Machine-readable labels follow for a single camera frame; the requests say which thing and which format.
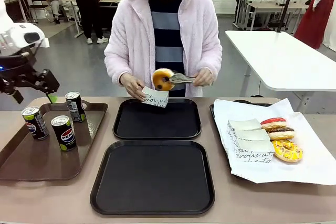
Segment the pepsi can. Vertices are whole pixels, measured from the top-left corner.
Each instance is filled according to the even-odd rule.
[[[22,110],[21,115],[35,140],[42,140],[49,136],[46,122],[43,120],[39,107],[27,107]]]
[[[75,134],[71,127],[69,117],[59,115],[52,119],[51,125],[62,151],[69,151],[76,147]]]
[[[85,120],[86,115],[82,107],[82,100],[79,92],[69,92],[65,95],[67,106],[74,123],[81,123]]]

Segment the person's left hand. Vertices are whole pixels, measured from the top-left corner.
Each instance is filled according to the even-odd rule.
[[[195,76],[194,86],[195,87],[204,87],[208,85],[212,85],[214,82],[214,75],[207,68],[201,68],[198,74]]]

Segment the red cloth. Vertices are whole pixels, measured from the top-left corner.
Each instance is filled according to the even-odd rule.
[[[315,12],[313,12],[312,6],[314,1],[310,2],[308,10],[303,16],[294,37],[312,48],[319,48],[323,41],[324,31],[334,0],[321,0],[317,4]]]

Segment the white fleece jacket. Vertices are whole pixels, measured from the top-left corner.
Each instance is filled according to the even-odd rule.
[[[216,79],[221,68],[222,47],[212,0],[182,0],[178,18],[185,74],[193,76],[206,67]],[[119,83],[120,76],[127,72],[154,89],[155,40],[148,0],[120,2],[105,49],[105,64],[112,82]],[[186,97],[200,96],[201,87],[186,85]]]

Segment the white sneaker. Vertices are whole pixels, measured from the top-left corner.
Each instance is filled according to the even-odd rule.
[[[103,44],[106,42],[109,42],[108,38],[102,37],[101,39],[100,38],[97,39],[97,44]]]

